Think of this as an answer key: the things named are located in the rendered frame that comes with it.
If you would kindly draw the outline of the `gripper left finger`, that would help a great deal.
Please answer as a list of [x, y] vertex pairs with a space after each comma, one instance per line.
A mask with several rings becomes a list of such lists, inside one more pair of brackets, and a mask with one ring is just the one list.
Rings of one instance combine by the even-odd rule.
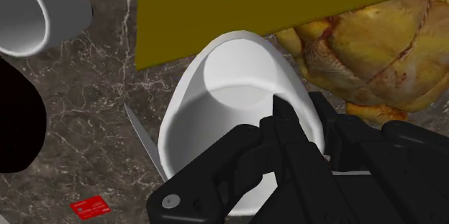
[[237, 125], [147, 200], [150, 224], [225, 224], [237, 202], [276, 175], [249, 224], [351, 224], [351, 208], [302, 119], [281, 97], [259, 125]]

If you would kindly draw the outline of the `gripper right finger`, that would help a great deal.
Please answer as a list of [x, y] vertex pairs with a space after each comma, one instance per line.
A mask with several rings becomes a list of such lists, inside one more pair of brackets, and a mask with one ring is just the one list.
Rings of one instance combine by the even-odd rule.
[[337, 171], [363, 167], [405, 224], [449, 224], [449, 138], [404, 121], [380, 130], [310, 93]]

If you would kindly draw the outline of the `white cup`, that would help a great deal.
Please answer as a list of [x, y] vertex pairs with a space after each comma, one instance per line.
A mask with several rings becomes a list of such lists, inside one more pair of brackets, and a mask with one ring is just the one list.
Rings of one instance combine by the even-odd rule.
[[[337, 171], [325, 153], [325, 131], [314, 104], [295, 70], [263, 37], [234, 31], [211, 41], [182, 75], [160, 126], [158, 151], [168, 180], [235, 126], [257, 126], [273, 114], [273, 97], [286, 100], [302, 119], [308, 141], [326, 160], [351, 208], [351, 224], [361, 224], [367, 208], [368, 171]], [[263, 175], [227, 215], [253, 217], [277, 187], [276, 175]]]

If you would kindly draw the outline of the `silver knife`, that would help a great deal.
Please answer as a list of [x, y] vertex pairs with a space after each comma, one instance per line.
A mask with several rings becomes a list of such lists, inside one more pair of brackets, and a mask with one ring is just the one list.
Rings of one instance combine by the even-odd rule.
[[149, 155], [151, 161], [153, 162], [153, 165], [157, 169], [158, 173], [160, 174], [160, 177], [164, 182], [168, 180], [168, 177], [166, 176], [163, 167], [161, 165], [160, 161], [160, 155], [158, 151], [157, 145], [152, 141], [150, 136], [148, 135], [146, 129], [143, 127], [143, 125], [138, 120], [137, 116], [134, 114], [134, 112], [130, 109], [130, 107], [126, 104], [124, 104], [125, 111], [127, 113], [127, 116], [138, 136], [140, 139], [142, 145], [144, 146], [147, 154]]

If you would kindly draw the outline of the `roast chicken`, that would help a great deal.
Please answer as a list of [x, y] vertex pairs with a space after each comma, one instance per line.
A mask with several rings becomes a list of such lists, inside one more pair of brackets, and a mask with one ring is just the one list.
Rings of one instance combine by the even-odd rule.
[[388, 0], [276, 33], [310, 83], [376, 124], [449, 90], [449, 0]]

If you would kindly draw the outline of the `red card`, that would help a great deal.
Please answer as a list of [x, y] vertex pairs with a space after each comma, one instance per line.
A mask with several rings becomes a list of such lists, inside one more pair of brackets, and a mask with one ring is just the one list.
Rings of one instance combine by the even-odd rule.
[[81, 220], [88, 220], [89, 218], [111, 212], [111, 208], [99, 195], [71, 203], [70, 206]]

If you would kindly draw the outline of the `black rounded object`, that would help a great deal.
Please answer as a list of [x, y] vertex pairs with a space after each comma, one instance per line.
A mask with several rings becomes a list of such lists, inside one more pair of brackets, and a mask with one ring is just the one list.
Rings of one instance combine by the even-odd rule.
[[47, 113], [35, 86], [0, 58], [0, 174], [25, 170], [45, 142]]

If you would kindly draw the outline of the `grey cup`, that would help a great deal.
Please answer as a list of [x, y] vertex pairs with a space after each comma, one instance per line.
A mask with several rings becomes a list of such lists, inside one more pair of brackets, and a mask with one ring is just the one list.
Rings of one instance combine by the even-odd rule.
[[0, 52], [36, 55], [78, 36], [92, 18], [89, 0], [0, 0]]

